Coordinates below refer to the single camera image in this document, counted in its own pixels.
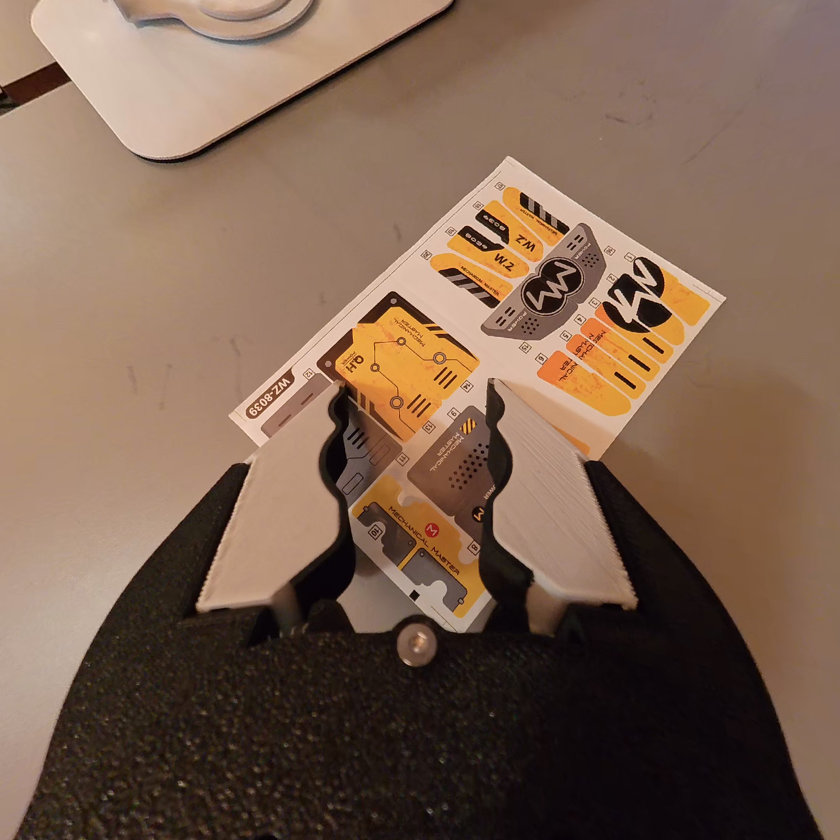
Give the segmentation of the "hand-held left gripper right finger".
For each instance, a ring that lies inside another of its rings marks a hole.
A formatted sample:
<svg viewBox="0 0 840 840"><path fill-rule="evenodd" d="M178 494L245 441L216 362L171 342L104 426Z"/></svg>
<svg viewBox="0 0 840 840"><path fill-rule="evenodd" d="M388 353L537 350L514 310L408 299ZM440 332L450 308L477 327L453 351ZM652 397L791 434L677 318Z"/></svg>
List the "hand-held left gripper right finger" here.
<svg viewBox="0 0 840 840"><path fill-rule="evenodd" d="M637 596L587 471L589 460L504 381L489 379L479 574L534 634L572 605L637 609Z"/></svg>

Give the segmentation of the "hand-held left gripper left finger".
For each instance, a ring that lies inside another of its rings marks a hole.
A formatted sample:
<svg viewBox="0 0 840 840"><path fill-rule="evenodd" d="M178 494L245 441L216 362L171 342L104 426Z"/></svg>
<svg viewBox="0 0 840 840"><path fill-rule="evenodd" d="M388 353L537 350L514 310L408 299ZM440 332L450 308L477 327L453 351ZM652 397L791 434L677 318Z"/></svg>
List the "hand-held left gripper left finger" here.
<svg viewBox="0 0 840 840"><path fill-rule="evenodd" d="M269 606L284 631L349 585L349 398L332 383L248 461L248 473L196 602L198 613Z"/></svg>

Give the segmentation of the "yellow grey sticker sheet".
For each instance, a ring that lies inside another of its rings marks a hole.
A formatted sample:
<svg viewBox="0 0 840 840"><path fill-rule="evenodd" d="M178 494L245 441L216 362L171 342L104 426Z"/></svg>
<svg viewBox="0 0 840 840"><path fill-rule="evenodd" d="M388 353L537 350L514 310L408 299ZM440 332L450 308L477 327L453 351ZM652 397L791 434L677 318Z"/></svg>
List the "yellow grey sticker sheet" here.
<svg viewBox="0 0 840 840"><path fill-rule="evenodd" d="M344 385L353 539L463 633L490 601L488 380L598 459L725 300L507 157L232 418L262 445Z"/></svg>

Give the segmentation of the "white metal book stand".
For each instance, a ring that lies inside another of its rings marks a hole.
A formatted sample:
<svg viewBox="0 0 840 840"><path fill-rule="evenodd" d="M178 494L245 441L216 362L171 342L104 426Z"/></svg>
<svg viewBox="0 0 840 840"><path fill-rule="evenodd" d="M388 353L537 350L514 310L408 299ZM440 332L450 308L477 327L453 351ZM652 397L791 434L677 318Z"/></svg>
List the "white metal book stand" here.
<svg viewBox="0 0 840 840"><path fill-rule="evenodd" d="M131 152L200 151L450 1L42 1L35 35Z"/></svg>

